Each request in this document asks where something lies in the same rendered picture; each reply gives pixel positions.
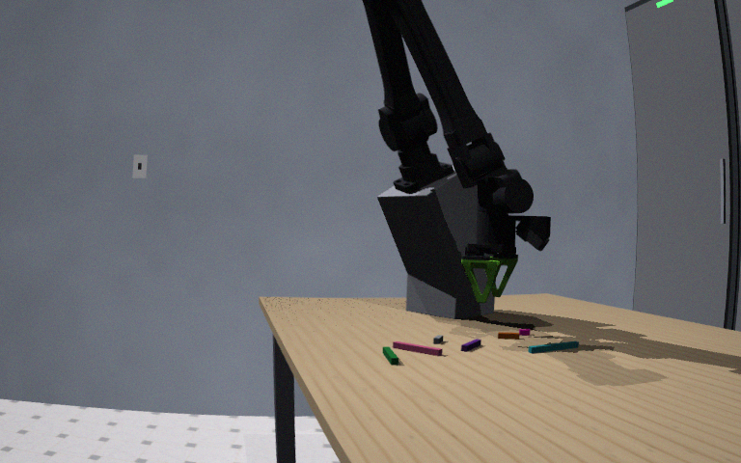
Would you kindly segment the pink rod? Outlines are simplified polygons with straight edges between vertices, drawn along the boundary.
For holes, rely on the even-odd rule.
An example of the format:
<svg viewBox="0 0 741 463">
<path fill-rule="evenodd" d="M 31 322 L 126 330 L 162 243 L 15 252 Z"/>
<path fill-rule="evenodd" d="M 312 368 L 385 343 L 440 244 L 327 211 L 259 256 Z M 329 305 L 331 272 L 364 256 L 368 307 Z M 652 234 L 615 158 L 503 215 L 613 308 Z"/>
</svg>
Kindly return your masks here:
<svg viewBox="0 0 741 463">
<path fill-rule="evenodd" d="M 442 355 L 441 348 L 423 346 L 423 345 L 400 342 L 400 341 L 394 341 L 393 348 L 412 351 L 412 352 L 418 352 L 418 353 L 424 353 L 424 354 L 434 355 L 434 356 Z"/>
</svg>

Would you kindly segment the green rod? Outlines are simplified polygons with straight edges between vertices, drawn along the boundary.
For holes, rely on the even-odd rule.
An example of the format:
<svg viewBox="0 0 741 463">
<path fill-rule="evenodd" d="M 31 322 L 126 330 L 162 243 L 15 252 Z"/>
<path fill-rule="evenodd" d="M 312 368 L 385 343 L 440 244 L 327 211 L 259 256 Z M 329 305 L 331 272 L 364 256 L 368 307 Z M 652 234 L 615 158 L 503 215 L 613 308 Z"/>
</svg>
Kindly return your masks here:
<svg viewBox="0 0 741 463">
<path fill-rule="evenodd" d="M 398 365 L 398 356 L 390 347 L 383 347 L 383 354 L 391 365 Z"/>
</svg>

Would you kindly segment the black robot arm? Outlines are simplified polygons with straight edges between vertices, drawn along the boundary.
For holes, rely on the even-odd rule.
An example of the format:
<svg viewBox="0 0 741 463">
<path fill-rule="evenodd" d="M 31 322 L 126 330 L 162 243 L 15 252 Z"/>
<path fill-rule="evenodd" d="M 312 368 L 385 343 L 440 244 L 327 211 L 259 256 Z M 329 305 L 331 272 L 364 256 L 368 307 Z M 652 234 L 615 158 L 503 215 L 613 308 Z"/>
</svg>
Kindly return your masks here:
<svg viewBox="0 0 741 463">
<path fill-rule="evenodd" d="M 393 182 L 395 188 L 412 193 L 454 168 L 463 189 L 478 186 L 478 211 L 526 212 L 533 204 L 533 189 L 517 170 L 507 170 L 502 150 L 469 102 L 422 0 L 363 3 L 384 86 L 379 129 L 401 162 L 402 178 Z M 437 132 L 437 122 L 428 98 L 415 93 L 402 38 L 438 112 L 453 166 L 439 163 L 429 151 L 426 142 Z M 550 227 L 547 216 L 488 215 L 487 244 L 515 244 L 517 229 L 520 238 L 542 251 Z"/>
</svg>

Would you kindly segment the turquoise rod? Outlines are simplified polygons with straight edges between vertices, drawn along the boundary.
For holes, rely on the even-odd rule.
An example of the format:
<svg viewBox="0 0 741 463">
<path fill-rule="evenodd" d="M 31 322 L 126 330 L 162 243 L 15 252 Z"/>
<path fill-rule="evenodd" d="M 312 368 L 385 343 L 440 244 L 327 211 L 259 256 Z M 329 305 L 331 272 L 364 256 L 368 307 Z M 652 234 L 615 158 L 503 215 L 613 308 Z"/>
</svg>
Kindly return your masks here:
<svg viewBox="0 0 741 463">
<path fill-rule="evenodd" d="M 538 353 L 538 352 L 547 352 L 547 351 L 555 351 L 555 350 L 564 350 L 564 349 L 578 348 L 578 346 L 579 346 L 578 341 L 534 345 L 534 346 L 529 346 L 528 352 Z"/>
</svg>

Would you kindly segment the purple rod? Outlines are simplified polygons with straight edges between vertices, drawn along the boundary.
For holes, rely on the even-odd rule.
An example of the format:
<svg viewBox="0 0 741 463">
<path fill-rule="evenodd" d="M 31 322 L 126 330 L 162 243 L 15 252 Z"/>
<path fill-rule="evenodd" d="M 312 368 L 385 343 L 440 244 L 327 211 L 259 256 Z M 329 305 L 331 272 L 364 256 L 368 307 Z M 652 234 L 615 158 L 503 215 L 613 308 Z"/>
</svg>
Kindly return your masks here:
<svg viewBox="0 0 741 463">
<path fill-rule="evenodd" d="M 461 351 L 469 351 L 473 348 L 480 346 L 481 340 L 472 340 L 461 345 Z"/>
</svg>

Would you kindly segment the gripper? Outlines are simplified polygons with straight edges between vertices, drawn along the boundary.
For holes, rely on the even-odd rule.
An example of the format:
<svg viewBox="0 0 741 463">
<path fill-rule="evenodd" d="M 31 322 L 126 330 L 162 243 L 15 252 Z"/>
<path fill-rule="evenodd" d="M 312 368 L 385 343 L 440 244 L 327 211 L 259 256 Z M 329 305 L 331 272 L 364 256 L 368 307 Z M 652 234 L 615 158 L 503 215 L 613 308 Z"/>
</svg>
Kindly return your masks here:
<svg viewBox="0 0 741 463">
<path fill-rule="evenodd" d="M 467 243 L 467 247 L 465 247 L 465 256 L 462 256 L 461 260 L 461 264 L 469 279 L 478 303 L 486 303 L 490 291 L 492 292 L 493 297 L 501 297 L 508 279 L 518 261 L 515 244 L 487 244 L 488 215 L 508 214 L 502 214 L 496 211 L 478 212 L 477 243 Z M 470 257 L 484 256 L 484 253 L 493 255 L 493 257 Z M 506 265 L 508 269 L 499 288 L 496 288 L 495 280 L 501 265 Z M 480 289 L 473 271 L 474 268 L 485 269 L 488 280 L 483 294 L 480 294 Z"/>
</svg>

